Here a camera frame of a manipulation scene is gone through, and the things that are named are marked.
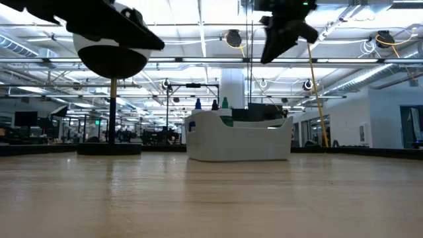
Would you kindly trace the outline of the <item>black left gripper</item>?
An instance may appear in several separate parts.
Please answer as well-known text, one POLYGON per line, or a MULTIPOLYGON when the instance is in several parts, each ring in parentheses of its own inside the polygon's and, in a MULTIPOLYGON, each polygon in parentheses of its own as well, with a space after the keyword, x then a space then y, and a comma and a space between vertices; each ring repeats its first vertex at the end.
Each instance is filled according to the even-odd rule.
POLYGON ((60 24, 64 20, 68 31, 88 40, 113 40, 119 46, 135 49, 162 50, 165 43, 144 23, 136 9, 117 6, 113 0, 0 0, 0 4, 16 11, 60 24))

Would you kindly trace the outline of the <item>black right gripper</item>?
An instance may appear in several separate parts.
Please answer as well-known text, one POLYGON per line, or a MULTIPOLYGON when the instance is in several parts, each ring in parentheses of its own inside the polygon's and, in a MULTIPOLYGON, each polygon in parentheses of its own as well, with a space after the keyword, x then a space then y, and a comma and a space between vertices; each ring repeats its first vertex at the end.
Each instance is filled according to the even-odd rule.
MULTIPOLYGON (((304 19, 310 11, 317 8, 317 0, 254 0, 255 11, 271 12, 273 16, 289 19, 304 19)), ((266 40, 260 62, 267 64, 297 45, 298 38, 314 44, 319 32, 304 21, 262 17, 266 40)))

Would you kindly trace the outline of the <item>large green bottle green tip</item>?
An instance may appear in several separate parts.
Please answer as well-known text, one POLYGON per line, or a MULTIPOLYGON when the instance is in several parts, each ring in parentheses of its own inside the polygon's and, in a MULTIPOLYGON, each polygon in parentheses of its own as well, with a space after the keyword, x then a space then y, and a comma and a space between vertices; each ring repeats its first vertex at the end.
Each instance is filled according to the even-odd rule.
POLYGON ((223 98, 221 108, 218 110, 222 122, 229 127, 233 127, 232 109, 229 107, 227 97, 223 98))

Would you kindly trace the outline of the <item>large bottle blue tip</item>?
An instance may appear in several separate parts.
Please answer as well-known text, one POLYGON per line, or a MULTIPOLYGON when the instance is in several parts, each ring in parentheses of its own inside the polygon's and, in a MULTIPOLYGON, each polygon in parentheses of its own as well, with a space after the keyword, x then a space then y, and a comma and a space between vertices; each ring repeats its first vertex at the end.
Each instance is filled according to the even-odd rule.
MULTIPOLYGON (((202 104, 200 102, 200 99, 196 99, 196 104, 195 104, 194 110, 192 110, 192 112, 191 112, 191 116, 193 116, 193 115, 195 115, 199 112, 202 112, 202 111, 203 110, 202 110, 202 104)), ((195 127, 196 127, 195 121, 190 120, 188 122, 188 131, 193 132, 195 130, 195 127)))

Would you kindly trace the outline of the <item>black vertical pole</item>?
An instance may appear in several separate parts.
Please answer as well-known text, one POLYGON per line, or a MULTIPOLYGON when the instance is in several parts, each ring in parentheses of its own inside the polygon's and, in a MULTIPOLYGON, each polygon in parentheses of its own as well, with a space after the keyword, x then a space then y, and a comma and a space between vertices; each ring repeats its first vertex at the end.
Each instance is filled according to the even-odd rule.
POLYGON ((253 38, 254 38, 254 21, 253 21, 253 0, 245 0, 246 14, 246 33, 247 33, 247 79, 249 80, 249 89, 247 97, 247 106, 250 108, 252 102, 252 59, 254 54, 253 38))

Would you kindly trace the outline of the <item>white globe table lamp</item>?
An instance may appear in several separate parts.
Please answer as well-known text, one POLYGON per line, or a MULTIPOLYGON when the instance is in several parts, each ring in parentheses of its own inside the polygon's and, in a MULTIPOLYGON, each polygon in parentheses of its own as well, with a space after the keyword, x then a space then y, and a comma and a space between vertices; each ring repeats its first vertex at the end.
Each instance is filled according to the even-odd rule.
POLYGON ((101 77, 110 80, 108 139, 109 146, 116 143, 116 106, 117 84, 120 79, 127 79, 143 70, 153 50, 135 49, 119 46, 113 40, 93 42, 73 33, 73 44, 83 64, 101 77))

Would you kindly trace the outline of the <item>white square column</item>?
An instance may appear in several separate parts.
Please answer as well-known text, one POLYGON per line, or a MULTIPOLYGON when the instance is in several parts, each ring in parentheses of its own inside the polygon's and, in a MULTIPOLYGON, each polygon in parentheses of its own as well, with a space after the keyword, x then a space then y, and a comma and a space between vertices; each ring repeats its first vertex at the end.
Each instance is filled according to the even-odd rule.
POLYGON ((220 104, 226 98, 229 107, 245 108, 245 75, 241 68, 223 68, 219 80, 220 104))

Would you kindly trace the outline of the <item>long ceiling light bar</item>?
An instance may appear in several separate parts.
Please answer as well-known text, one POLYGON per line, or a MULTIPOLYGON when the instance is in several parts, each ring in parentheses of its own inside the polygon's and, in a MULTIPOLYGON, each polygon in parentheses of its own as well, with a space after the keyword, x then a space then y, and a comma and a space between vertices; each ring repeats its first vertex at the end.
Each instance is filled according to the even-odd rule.
MULTIPOLYGON (((0 63, 82 63, 79 58, 0 58, 0 63)), ((151 58, 150 63, 260 63, 260 58, 151 58)), ((423 64, 423 58, 311 58, 312 63, 423 64)), ((306 58, 276 58, 272 63, 309 63, 306 58)))

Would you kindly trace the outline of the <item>black equipment box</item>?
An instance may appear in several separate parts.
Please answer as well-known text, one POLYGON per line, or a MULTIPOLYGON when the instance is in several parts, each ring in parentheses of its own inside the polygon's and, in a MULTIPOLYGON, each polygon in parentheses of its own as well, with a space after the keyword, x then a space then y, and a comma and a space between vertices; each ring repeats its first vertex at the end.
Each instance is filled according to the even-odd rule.
POLYGON ((241 122, 261 122, 287 118, 288 111, 276 104, 249 103, 247 109, 234 108, 232 119, 241 122))

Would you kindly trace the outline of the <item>black angled monitor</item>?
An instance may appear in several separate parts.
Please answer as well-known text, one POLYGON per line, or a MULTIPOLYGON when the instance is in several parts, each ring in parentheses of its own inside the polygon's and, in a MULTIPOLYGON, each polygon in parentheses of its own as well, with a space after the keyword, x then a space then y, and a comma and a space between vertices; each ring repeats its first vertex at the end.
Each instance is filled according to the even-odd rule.
POLYGON ((57 116, 57 117, 65 117, 68 111, 68 106, 63 105, 58 108, 56 108, 54 111, 50 113, 50 116, 57 116))

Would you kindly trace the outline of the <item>white plastic storage bin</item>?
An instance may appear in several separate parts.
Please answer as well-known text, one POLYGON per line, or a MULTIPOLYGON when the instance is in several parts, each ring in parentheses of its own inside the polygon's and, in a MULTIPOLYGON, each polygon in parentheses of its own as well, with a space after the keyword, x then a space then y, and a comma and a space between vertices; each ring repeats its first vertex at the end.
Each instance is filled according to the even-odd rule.
POLYGON ((217 113, 201 111, 186 117, 184 127, 186 152, 197 161, 285 161, 291 153, 291 116, 228 126, 217 113))

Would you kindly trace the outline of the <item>black desk monitor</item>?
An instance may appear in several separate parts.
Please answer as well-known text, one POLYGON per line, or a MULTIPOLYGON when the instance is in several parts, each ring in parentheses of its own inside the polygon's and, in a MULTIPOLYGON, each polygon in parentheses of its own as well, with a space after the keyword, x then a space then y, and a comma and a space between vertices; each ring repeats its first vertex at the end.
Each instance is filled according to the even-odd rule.
POLYGON ((37 111, 16 111, 15 126, 36 126, 38 123, 37 111))

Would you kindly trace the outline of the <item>silver ventilation duct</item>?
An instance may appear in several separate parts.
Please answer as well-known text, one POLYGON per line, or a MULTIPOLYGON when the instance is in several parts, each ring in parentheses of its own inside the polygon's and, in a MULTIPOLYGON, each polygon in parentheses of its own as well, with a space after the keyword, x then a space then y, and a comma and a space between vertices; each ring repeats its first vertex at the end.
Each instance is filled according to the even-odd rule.
MULTIPOLYGON (((401 59, 423 59, 423 40, 397 52, 401 59)), ((328 96, 338 92, 360 89, 401 70, 402 67, 398 63, 384 63, 373 68, 361 69, 326 88, 323 94, 328 96)))

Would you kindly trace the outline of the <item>black metal frame rig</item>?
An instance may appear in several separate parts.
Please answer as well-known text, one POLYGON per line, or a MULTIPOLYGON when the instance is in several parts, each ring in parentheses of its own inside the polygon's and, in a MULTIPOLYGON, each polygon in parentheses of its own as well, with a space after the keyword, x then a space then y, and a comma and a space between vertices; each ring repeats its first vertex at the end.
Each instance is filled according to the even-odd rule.
POLYGON ((183 84, 172 84, 169 82, 169 85, 166 89, 166 128, 169 128, 169 99, 170 99, 170 88, 175 86, 176 89, 173 90, 173 92, 177 92, 181 87, 186 87, 186 88, 192 88, 192 89, 197 89, 200 87, 205 87, 207 89, 209 89, 217 98, 217 102, 220 102, 220 90, 219 90, 219 85, 217 84, 208 84, 208 83, 183 83, 183 84), (217 93, 214 93, 210 87, 215 87, 217 89, 217 93))

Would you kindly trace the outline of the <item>black table edge rail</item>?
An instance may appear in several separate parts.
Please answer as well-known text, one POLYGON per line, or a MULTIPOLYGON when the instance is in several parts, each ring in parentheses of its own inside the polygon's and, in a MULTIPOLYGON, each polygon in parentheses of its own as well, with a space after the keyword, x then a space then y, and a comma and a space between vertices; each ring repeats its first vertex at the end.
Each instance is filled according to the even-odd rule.
MULTIPOLYGON (((76 152, 81 155, 138 155, 142 152, 185 152, 184 145, 141 145, 136 143, 109 146, 106 143, 53 145, 0 144, 0 157, 47 153, 76 152)), ((293 147, 292 153, 343 153, 423 161, 423 149, 376 149, 368 147, 293 147)))

